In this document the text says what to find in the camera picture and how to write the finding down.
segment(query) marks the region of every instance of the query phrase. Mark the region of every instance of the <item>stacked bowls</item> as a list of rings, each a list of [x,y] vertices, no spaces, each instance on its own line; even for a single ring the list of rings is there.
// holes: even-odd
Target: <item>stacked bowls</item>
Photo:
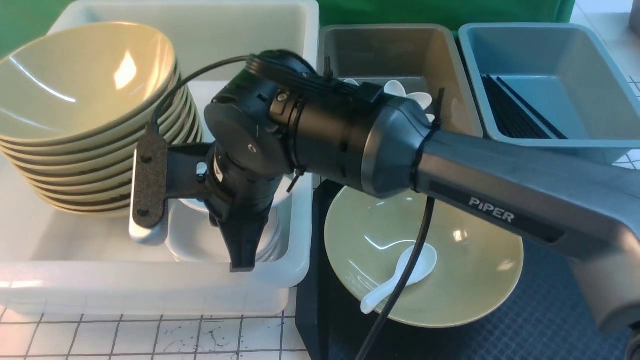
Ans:
[[[180,80],[169,39],[103,22],[25,45],[0,61],[0,150],[40,198],[83,215],[128,214],[133,153]],[[160,112],[170,144],[202,141],[185,86]]]

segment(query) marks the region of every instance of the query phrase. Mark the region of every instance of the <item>bowl rim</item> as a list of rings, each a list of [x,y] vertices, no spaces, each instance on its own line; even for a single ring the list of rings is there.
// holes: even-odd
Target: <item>bowl rim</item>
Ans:
[[[69,142],[76,142],[76,141],[80,141],[86,138],[91,138],[95,135],[104,133],[110,129],[116,128],[120,125],[122,125],[123,123],[127,122],[129,119],[132,118],[132,114],[135,114],[136,116],[139,115],[139,113],[141,113],[144,109],[148,108],[150,104],[153,104],[154,102],[156,102],[158,100],[158,98],[160,98],[160,96],[162,96],[166,89],[166,87],[170,84],[173,76],[175,74],[175,69],[176,69],[176,65],[177,65],[177,59],[176,59],[176,54],[175,54],[175,47],[173,46],[173,43],[171,42],[171,40],[161,31],[159,31],[156,28],[153,28],[152,26],[148,26],[148,25],[144,25],[144,24],[138,24],[135,22],[126,22],[126,21],[113,21],[113,22],[94,22],[91,24],[84,24],[82,26],[78,26],[76,28],[69,28],[69,29],[65,29],[63,31],[57,32],[57,33],[53,33],[50,35],[44,35],[40,38],[37,38],[21,47],[19,47],[18,49],[14,50],[13,52],[11,52],[9,55],[5,56],[3,59],[0,60],[0,67],[3,66],[6,62],[10,61],[10,59],[15,56],[16,54],[19,54],[21,51],[32,47],[34,45],[39,44],[40,42],[44,42],[47,40],[50,40],[51,38],[54,37],[63,37],[68,35],[69,33],[75,33],[77,32],[82,32],[82,31],[86,31],[86,29],[88,28],[100,28],[100,27],[112,27],[112,26],[132,26],[135,28],[145,28],[145,29],[149,29],[152,30],[153,32],[156,32],[160,37],[163,38],[163,41],[166,42],[169,45],[170,48],[170,54],[172,57],[172,66],[170,67],[170,69],[172,69],[171,71],[167,72],[166,76],[164,77],[164,79],[162,80],[161,83],[159,83],[151,96],[147,97],[144,101],[142,101],[141,103],[139,103],[137,106],[135,106],[134,108],[130,109],[127,113],[125,114],[121,114],[118,118],[116,119],[112,119],[109,122],[99,126],[99,127],[95,127],[93,129],[89,129],[86,131],[82,131],[80,133],[75,133],[72,135],[66,135],[66,136],[52,136],[52,137],[48,137],[48,138],[37,138],[37,139],[25,139],[25,138],[15,138],[12,136],[5,136],[2,135],[0,133],[0,140],[4,141],[4,142],[8,142],[8,143],[17,143],[19,145],[27,145],[27,146],[54,146],[54,145],[61,145],[61,143],[69,143]]]

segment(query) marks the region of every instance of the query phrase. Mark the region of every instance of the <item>gray plastic bin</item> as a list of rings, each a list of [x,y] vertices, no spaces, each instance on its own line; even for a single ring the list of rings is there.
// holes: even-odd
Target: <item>gray plastic bin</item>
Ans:
[[[443,128],[483,136],[473,94],[452,33],[439,25],[328,26],[320,33],[319,72],[324,57],[334,76],[384,85],[396,79],[408,93],[434,98],[445,88]]]
[[[573,24],[469,24],[460,29],[486,134],[611,164],[640,148],[640,102],[597,36]],[[500,76],[568,140],[514,139],[498,128],[481,76]]]

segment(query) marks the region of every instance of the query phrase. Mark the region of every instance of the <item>black cable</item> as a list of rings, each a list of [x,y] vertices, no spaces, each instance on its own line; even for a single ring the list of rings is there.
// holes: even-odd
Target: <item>black cable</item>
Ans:
[[[433,121],[433,123],[431,123],[431,132],[430,132],[431,135],[433,135],[435,131],[438,131],[442,127],[443,103],[444,103],[444,88],[441,88],[438,91],[438,100],[437,100],[435,111],[434,111],[436,113],[436,119]],[[425,141],[420,145],[420,149],[422,149],[426,145],[429,137],[430,136],[427,135],[427,137],[425,138]],[[420,154],[417,156],[417,158],[420,158],[422,154],[422,150],[420,150],[419,153]],[[427,240],[427,234],[429,234],[429,228],[431,227],[431,218],[433,217],[433,208],[435,207],[435,202],[436,200],[434,198],[427,196],[427,204],[424,207],[424,215],[422,216],[422,225],[420,226],[420,231],[418,232],[418,237],[415,241],[413,252],[409,257],[409,261],[407,262],[406,268],[404,269],[402,276],[400,276],[400,281],[394,288],[394,291],[391,293],[391,295],[389,295],[389,300],[387,301],[387,304],[385,305],[385,307],[383,307],[378,319],[376,319],[376,322],[373,324],[371,331],[369,331],[369,335],[367,335],[367,339],[364,341],[364,343],[360,347],[360,351],[356,356],[356,360],[364,360],[366,358],[371,347],[373,346],[374,341],[376,341],[378,334],[380,333],[380,331],[382,330],[382,327],[387,321],[387,318],[389,318],[389,314],[391,313],[391,310],[393,310],[394,306],[396,305],[396,302],[398,301],[398,299],[400,299],[400,295],[402,294],[404,288],[406,287],[406,283],[409,281],[409,278],[411,277],[411,273],[413,272],[415,265],[418,263],[418,259],[420,258],[420,253],[422,252],[422,249],[424,248],[424,243]]]
[[[422,252],[424,243],[427,240],[427,234],[429,232],[429,226],[431,225],[431,217],[433,216],[435,201],[436,200],[434,198],[430,196],[427,197],[427,205],[425,206],[424,216],[422,217],[422,225],[420,226],[420,231],[418,232],[418,240],[416,240],[415,242],[415,247],[413,248],[413,252],[411,253],[409,262],[402,274],[402,277],[400,277],[400,281],[396,285],[396,288],[394,288],[394,292],[392,292],[391,296],[389,296],[387,304],[382,309],[382,312],[380,313],[380,316],[378,317],[376,322],[373,324],[373,328],[371,328],[371,331],[369,332],[367,339],[364,341],[364,344],[362,344],[362,347],[360,348],[360,351],[356,356],[356,360],[364,360],[369,353],[369,350],[373,346],[373,342],[376,340],[378,334],[382,330],[382,327],[387,321],[391,310],[395,306],[398,299],[400,299],[400,294],[402,294],[406,283],[409,281],[409,277],[411,277],[413,268],[415,268],[415,265],[418,263],[420,253]]]
[[[219,67],[223,67],[225,65],[247,61],[248,59],[249,59],[249,56],[245,55],[245,56],[236,56],[235,58],[229,58],[226,60],[221,60],[221,61],[218,61],[217,63],[213,63],[211,65],[203,67],[200,70],[197,70],[196,72],[184,78],[182,81],[178,82],[171,90],[169,90],[168,93],[166,93],[166,95],[164,95],[164,97],[158,103],[158,106],[154,110],[153,115],[151,115],[151,120],[147,124],[147,133],[158,134],[160,132],[160,126],[158,125],[158,118],[160,117],[160,113],[162,112],[163,108],[166,107],[167,103],[173,100],[173,98],[175,97],[175,94],[177,94],[178,91],[184,85],[189,83],[191,80],[197,78],[198,76],[205,74],[206,72],[217,69]]]

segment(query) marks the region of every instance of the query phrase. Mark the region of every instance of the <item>green backdrop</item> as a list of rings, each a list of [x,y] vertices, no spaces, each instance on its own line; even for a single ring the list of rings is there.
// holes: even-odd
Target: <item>green backdrop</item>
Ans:
[[[0,58],[45,35],[73,0],[0,0]],[[568,22],[575,0],[318,0],[322,25]]]

